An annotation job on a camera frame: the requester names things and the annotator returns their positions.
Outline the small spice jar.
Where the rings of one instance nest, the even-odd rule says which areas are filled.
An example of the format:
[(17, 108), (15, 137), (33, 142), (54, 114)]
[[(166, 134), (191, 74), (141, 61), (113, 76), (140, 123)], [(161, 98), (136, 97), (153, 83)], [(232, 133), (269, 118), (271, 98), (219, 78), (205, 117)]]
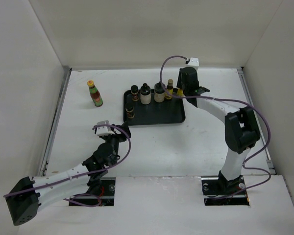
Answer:
[(132, 85), (130, 91), (131, 91), (131, 94), (132, 94), (132, 100), (134, 102), (138, 101), (139, 100), (139, 95), (138, 95), (139, 89), (138, 89), (138, 86), (137, 85)]
[(135, 117), (134, 107), (131, 104), (125, 107), (125, 111), (128, 119), (133, 119)]

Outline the yellow label bottle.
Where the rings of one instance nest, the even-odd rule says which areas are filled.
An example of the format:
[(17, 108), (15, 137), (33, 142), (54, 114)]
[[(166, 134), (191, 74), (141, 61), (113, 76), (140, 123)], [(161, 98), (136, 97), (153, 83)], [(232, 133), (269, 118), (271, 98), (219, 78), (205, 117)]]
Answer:
[(165, 99), (166, 100), (171, 100), (172, 99), (172, 94), (173, 94), (173, 80), (169, 79), (168, 82), (167, 82), (167, 86), (166, 86)]
[(178, 97), (183, 97), (183, 96), (184, 96), (184, 94), (183, 94), (183, 90), (182, 90), (182, 89), (178, 89), (176, 95), (177, 95)]

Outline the white powder shaker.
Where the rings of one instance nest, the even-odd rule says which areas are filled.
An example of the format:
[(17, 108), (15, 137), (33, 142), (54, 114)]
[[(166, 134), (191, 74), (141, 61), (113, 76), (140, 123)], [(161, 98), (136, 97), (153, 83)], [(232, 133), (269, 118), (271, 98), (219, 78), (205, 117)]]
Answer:
[(154, 85), (154, 100), (157, 103), (163, 102), (165, 99), (165, 90), (163, 89), (160, 82)]
[(151, 102), (151, 88), (147, 83), (144, 83), (140, 88), (140, 100), (144, 105), (148, 105)]

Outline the red chili sauce bottle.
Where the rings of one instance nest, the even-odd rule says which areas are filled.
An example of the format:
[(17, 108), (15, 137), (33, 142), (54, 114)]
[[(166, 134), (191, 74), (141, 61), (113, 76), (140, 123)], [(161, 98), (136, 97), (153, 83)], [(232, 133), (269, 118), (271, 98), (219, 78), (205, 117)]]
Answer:
[(89, 80), (87, 82), (88, 88), (89, 88), (89, 93), (91, 96), (91, 99), (96, 107), (100, 107), (103, 105), (103, 100), (101, 98), (100, 92), (96, 88), (93, 80)]

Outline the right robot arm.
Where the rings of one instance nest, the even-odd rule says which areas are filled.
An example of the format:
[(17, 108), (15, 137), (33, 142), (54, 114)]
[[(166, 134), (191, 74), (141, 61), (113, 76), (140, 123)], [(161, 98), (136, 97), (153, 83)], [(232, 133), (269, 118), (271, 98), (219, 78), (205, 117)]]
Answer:
[(199, 85), (197, 70), (184, 67), (179, 70), (177, 87), (183, 90), (186, 100), (207, 111), (224, 124), (228, 147), (225, 163), (216, 180), (203, 181), (204, 191), (230, 193), (240, 183), (243, 161), (260, 139), (260, 130), (254, 109), (246, 102), (203, 96), (210, 90)]

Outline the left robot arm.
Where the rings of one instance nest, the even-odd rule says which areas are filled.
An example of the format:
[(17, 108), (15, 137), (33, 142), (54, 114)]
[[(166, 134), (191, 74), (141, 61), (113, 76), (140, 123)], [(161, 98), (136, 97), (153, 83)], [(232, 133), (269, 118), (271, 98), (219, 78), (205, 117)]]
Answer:
[(127, 122), (111, 125), (103, 121), (93, 130), (104, 142), (83, 163), (49, 177), (24, 177), (4, 195), (15, 226), (32, 220), (39, 211), (57, 201), (99, 192), (101, 178), (123, 161), (118, 154), (119, 145), (130, 142), (131, 132)]

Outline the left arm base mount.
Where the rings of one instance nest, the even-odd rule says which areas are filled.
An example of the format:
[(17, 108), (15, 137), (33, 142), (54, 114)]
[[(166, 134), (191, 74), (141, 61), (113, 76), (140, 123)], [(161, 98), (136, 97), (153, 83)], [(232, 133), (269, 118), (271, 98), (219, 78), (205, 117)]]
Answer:
[(99, 184), (86, 193), (69, 198), (69, 206), (114, 206), (116, 178), (101, 178)]

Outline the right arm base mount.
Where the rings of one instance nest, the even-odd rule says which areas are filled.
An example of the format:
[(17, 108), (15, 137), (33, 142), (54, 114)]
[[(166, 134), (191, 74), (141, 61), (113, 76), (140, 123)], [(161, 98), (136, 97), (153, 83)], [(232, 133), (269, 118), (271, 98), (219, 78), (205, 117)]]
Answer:
[(224, 186), (217, 178), (203, 178), (202, 192), (206, 206), (249, 206), (245, 182), (241, 177), (231, 185)]

